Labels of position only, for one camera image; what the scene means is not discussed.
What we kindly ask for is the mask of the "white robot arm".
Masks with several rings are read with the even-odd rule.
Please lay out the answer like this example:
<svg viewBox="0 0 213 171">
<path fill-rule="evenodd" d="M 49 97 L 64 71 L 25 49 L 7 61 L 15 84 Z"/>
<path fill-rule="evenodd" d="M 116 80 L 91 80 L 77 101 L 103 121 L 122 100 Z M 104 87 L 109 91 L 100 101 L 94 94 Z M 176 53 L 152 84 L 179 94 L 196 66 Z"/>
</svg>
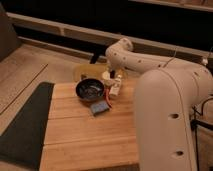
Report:
<svg viewBox="0 0 213 171">
<path fill-rule="evenodd" d="M 105 52 L 110 68 L 140 74 L 134 89 L 134 123 L 141 171 L 198 171 L 190 110 L 213 93 L 202 64 L 135 53 L 122 38 Z"/>
</svg>

